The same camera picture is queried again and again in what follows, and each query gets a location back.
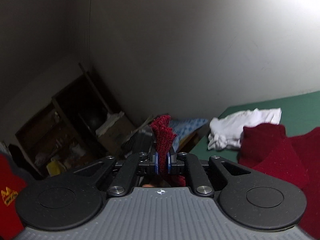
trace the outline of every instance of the blue fabric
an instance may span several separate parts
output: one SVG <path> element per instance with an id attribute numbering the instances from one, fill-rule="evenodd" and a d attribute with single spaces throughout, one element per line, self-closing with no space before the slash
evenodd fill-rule
<path id="1" fill-rule="evenodd" d="M 179 148 L 180 141 L 193 133 L 195 130 L 203 126 L 208 122 L 208 119 L 187 119 L 187 120 L 171 120 L 169 127 L 172 128 L 172 131 L 177 134 L 177 137 L 174 139 L 172 146 L 176 151 Z"/>

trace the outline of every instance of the white cloth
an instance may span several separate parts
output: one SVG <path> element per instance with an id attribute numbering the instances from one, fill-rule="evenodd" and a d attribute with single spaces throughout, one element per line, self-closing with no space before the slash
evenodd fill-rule
<path id="1" fill-rule="evenodd" d="M 210 122 L 210 135 L 208 137 L 208 150 L 233 149 L 241 146 L 243 127 L 255 127 L 261 123 L 279 124 L 281 108 L 253 111 L 239 111 L 228 115 L 226 118 L 213 118 Z"/>

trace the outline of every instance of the yellow embroidered logo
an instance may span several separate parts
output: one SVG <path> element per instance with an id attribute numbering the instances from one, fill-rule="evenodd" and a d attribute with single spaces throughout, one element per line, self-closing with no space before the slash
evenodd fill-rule
<path id="1" fill-rule="evenodd" d="M 16 197 L 18 196 L 18 192 L 14 191 L 8 187 L 5 187 L 5 190 L 7 192 L 1 190 L 2 200 L 6 206 L 9 206 L 11 204 L 11 202 L 14 201 L 16 199 Z"/>

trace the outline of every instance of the metal screw head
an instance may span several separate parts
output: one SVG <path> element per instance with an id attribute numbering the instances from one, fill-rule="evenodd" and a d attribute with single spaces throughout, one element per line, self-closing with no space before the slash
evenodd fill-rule
<path id="1" fill-rule="evenodd" d="M 121 194 L 124 192 L 124 188 L 121 186 L 112 186 L 109 188 L 109 192 L 113 194 Z"/>
<path id="2" fill-rule="evenodd" d="M 209 186 L 199 186 L 196 188 L 196 191 L 200 194 L 209 194 L 212 192 L 212 188 Z"/>

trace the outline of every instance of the yellow object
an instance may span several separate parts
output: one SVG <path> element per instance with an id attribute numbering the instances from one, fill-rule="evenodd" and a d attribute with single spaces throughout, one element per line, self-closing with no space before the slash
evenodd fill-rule
<path id="1" fill-rule="evenodd" d="M 59 161 L 51 161 L 47 165 L 47 170 L 49 175 L 52 177 L 66 171 L 66 168 Z"/>
<path id="2" fill-rule="evenodd" d="M 8 187 L 5 187 L 5 190 L 6 191 L 1 190 L 2 200 L 6 206 L 9 206 L 11 202 L 14 201 L 18 196 L 18 192 Z"/>

